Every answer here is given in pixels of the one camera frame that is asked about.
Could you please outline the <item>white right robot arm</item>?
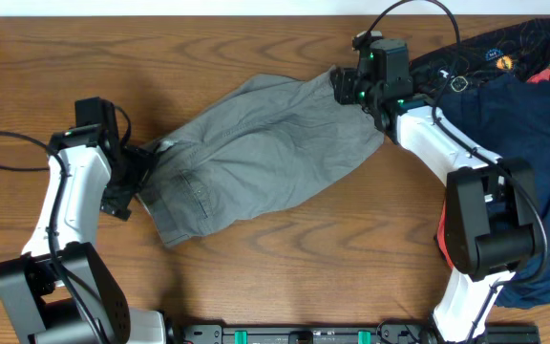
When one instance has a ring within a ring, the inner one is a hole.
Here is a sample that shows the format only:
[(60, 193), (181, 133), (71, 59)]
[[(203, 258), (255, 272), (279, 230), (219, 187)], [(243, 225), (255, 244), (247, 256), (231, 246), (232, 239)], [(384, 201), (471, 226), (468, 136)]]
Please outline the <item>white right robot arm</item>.
[(532, 167), (484, 149), (416, 91), (405, 41), (361, 32), (352, 47), (357, 66), (330, 74), (335, 100), (361, 106), (378, 131), (415, 154), (446, 187), (436, 241), (452, 267), (447, 289), (429, 324), (381, 325), (380, 342), (539, 342), (533, 328), (486, 324), (501, 290), (547, 249)]

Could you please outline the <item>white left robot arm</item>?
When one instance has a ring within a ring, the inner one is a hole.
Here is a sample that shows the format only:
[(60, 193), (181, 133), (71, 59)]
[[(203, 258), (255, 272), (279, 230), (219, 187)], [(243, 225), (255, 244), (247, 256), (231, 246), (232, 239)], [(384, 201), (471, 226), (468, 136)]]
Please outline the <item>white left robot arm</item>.
[(132, 146), (119, 107), (92, 97), (75, 126), (52, 135), (41, 213), (19, 257), (0, 263), (0, 300), (22, 343), (167, 343), (161, 312), (128, 305), (95, 249), (100, 214), (122, 221), (156, 158)]

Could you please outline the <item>grey shorts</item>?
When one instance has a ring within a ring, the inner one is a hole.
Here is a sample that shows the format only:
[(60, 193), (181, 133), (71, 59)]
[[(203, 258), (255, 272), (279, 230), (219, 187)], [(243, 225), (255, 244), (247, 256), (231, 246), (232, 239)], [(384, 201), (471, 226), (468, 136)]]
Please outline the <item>grey shorts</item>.
[(370, 115), (335, 100), (328, 73), (255, 75), (147, 143), (158, 163), (138, 197), (173, 247), (302, 204), (383, 142)]

